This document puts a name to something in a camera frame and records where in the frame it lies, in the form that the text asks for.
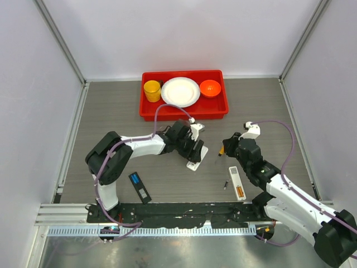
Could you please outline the orange handled screwdriver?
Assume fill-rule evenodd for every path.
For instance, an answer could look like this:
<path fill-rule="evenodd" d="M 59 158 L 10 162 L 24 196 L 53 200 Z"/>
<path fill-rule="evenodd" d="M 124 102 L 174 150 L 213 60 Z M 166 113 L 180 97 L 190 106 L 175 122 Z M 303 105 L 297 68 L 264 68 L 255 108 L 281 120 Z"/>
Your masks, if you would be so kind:
<path fill-rule="evenodd" d="M 225 154 L 225 147 L 222 146 L 221 149 L 219 150 L 218 156 L 221 157 L 224 154 Z"/>

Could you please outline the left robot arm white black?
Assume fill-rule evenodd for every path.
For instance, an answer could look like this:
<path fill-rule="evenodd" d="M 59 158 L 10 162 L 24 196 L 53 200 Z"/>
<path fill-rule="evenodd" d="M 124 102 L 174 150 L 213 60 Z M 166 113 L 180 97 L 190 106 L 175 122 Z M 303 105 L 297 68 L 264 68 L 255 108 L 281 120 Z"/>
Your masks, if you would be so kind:
<path fill-rule="evenodd" d="M 145 136 L 126 137 L 108 132 L 85 158 L 94 179 L 96 200 L 101 206 L 100 217 L 108 223 L 118 218 L 116 181 L 131 159 L 177 151 L 187 160 L 186 167 L 196 171 L 208 152 L 199 139 L 203 128 L 201 123 L 180 119 L 163 131 L 154 130 Z"/>

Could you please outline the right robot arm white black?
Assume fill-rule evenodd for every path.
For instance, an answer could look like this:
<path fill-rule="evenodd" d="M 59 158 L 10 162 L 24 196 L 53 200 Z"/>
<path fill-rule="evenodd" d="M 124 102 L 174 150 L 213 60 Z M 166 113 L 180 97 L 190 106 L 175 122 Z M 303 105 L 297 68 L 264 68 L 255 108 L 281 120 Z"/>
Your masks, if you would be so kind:
<path fill-rule="evenodd" d="M 316 200 L 265 160 L 260 147 L 239 132 L 223 140 L 221 153 L 238 160 L 249 181 L 263 191 L 252 203 L 257 220 L 277 220 L 309 242 L 322 261 L 340 267 L 356 256 L 356 220 Z"/>

